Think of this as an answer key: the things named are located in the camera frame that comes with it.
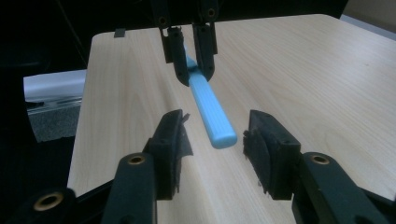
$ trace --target black clamp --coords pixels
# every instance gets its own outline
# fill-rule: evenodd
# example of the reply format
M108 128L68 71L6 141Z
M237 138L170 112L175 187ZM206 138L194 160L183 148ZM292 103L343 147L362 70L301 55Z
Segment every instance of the black clamp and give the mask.
M167 63L173 63L177 79L189 86L189 71L184 49L184 37L181 28L173 27L166 1L151 0L155 24L160 28L163 52ZM201 0L198 8L191 13L191 23L194 32L194 44L198 67L209 81L215 72L214 54L218 53L216 42L215 20L219 15L217 0Z
M264 192L291 200L297 223L396 223L396 202L352 181L333 158L300 153L300 143L274 117L250 111L244 154Z

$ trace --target dark background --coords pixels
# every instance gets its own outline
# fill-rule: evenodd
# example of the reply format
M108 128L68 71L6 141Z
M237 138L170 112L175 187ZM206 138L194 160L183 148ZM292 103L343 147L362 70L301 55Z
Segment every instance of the dark background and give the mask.
M154 27L149 0L7 0L0 7L0 46L41 44L46 73L87 67L91 40L117 28ZM168 0L173 25L191 23L193 1ZM339 18L347 0L219 0L217 21L321 13Z

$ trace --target wood grain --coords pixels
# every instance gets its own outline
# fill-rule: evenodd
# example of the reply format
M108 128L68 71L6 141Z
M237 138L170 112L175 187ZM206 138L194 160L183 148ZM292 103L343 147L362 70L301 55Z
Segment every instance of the wood grain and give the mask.
M250 109L274 115L303 145L334 157L361 187L396 192L396 43L336 19L309 15L217 23L210 84L236 132L234 147L210 146L190 89L166 64L157 29L92 40L68 186L81 195L114 177L143 149L162 115L190 113L194 151L181 189L159 202L159 223L293 223L290 202L258 186L242 153ZM191 55L191 28L183 27Z

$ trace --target light wood surface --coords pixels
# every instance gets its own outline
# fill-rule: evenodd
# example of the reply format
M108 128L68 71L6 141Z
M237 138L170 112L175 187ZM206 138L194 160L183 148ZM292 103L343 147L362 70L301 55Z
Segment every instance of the light wood surface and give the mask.
M323 15L217 23L210 84L236 132L210 146L189 88L166 64L158 29L93 38L68 187L81 195L143 149L166 112L190 113L194 156L180 193L159 202L159 223L293 223L290 202L258 186L242 153L250 109L275 116L302 152L334 157L361 187L396 192L396 42ZM183 27L194 56L191 28Z

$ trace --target blue plastic handle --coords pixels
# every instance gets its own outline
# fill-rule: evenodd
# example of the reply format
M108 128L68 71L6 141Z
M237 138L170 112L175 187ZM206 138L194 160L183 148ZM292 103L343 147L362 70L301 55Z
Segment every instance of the blue plastic handle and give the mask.
M212 147L221 149L235 145L237 141L236 133L224 113L218 98L212 91L196 62L189 56L186 57L192 95L198 106Z

